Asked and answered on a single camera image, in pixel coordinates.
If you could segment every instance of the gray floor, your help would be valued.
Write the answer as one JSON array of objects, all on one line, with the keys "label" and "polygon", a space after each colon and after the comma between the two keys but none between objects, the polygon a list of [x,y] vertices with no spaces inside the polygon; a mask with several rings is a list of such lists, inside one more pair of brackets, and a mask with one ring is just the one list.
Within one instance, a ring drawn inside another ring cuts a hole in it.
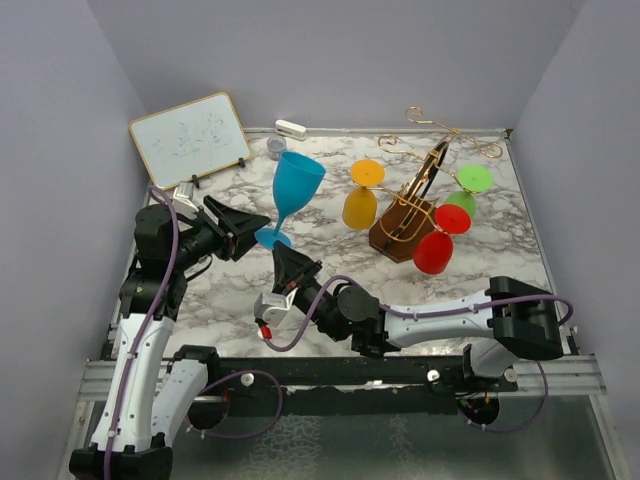
[{"label": "gray floor", "polygon": [[[539,399],[503,400],[496,425],[528,418]],[[266,419],[228,419],[227,433]],[[537,425],[516,434],[477,431],[459,416],[285,417],[255,440],[178,435],[175,480],[609,480],[585,397],[552,398]]]}]

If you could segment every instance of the wine glass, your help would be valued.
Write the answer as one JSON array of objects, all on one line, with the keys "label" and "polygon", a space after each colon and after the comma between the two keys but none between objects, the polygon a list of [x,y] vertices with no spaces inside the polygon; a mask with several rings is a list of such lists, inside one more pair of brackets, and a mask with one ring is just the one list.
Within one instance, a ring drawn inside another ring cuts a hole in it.
[{"label": "wine glass", "polygon": [[260,245],[273,250],[275,242],[291,246],[291,240],[280,231],[289,215],[301,210],[318,191],[327,173],[313,158],[296,152],[283,152],[273,178],[273,200],[278,209],[276,228],[262,228],[255,233]]}]

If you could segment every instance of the table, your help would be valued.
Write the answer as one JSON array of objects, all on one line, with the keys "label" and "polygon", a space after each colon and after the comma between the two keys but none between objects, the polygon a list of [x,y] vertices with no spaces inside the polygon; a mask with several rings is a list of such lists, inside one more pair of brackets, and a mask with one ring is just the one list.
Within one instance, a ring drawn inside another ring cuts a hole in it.
[{"label": "table", "polygon": [[[399,135],[397,149],[425,155],[443,134]],[[267,135],[250,135],[254,158],[245,169],[233,167],[203,179],[196,199],[211,195],[223,203],[269,215],[277,211],[271,184],[277,166],[267,156]],[[373,158],[386,169],[383,185],[392,189],[411,179],[419,161],[406,155],[383,152],[377,135],[312,136],[304,142],[288,140],[289,148],[317,159],[327,169],[317,195],[303,210],[287,219],[283,231],[294,248],[313,260],[322,260],[322,283],[342,273],[358,280],[385,303],[421,304],[457,298],[488,287],[488,278],[507,275],[549,289],[534,230],[504,141],[498,134],[483,136],[481,142],[499,141],[504,154],[499,159],[483,156],[464,139],[451,144],[446,165],[452,171],[476,163],[492,173],[492,188],[477,197],[478,212],[471,230],[455,239],[452,261],[443,274],[420,272],[413,262],[396,264],[368,244],[368,231],[354,231],[342,222],[344,199],[353,184],[349,168],[362,158]],[[446,197],[456,191],[452,178],[440,174],[431,189],[433,196]],[[391,203],[391,197],[378,192],[378,213]],[[271,252],[256,246],[237,263],[214,261],[205,274],[194,280],[182,303],[178,322],[165,356],[183,344],[211,345],[222,356],[347,356],[356,355],[349,341],[335,343],[312,326],[293,350],[278,354],[267,348],[257,335],[253,303],[264,291],[271,291],[273,261]],[[275,342],[286,344],[295,335],[303,315],[289,313],[274,332]],[[434,341],[403,350],[403,354],[458,354],[469,339]]]}]

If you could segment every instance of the whiteboard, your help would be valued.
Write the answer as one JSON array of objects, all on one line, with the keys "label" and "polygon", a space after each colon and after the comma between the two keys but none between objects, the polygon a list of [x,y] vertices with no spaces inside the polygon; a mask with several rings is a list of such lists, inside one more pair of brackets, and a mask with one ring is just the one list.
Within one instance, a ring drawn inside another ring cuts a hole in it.
[{"label": "whiteboard", "polygon": [[231,99],[224,92],[134,120],[129,131],[151,181],[163,189],[251,156]]}]

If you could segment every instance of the brown wooden holder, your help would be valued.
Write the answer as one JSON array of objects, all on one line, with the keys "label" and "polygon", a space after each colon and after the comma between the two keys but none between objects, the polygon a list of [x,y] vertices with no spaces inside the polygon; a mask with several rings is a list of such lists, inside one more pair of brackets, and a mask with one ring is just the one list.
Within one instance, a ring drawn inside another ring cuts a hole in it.
[{"label": "brown wooden holder", "polygon": [[[431,208],[429,202],[416,198],[415,196],[410,201],[426,211],[429,211],[429,208]],[[385,230],[393,233],[398,229],[407,214],[411,213],[411,210],[415,213],[413,219],[401,232],[395,235],[395,237],[399,240],[409,239],[414,234],[415,237],[409,241],[402,242],[394,240],[385,233]],[[413,258],[413,252],[418,246],[418,243],[420,243],[420,240],[422,240],[422,237],[432,230],[433,225],[422,212],[416,211],[415,208],[408,203],[401,205],[398,200],[394,200],[387,211],[384,212],[378,221],[373,224],[371,229],[369,229],[369,245],[394,262],[402,263]]]}]

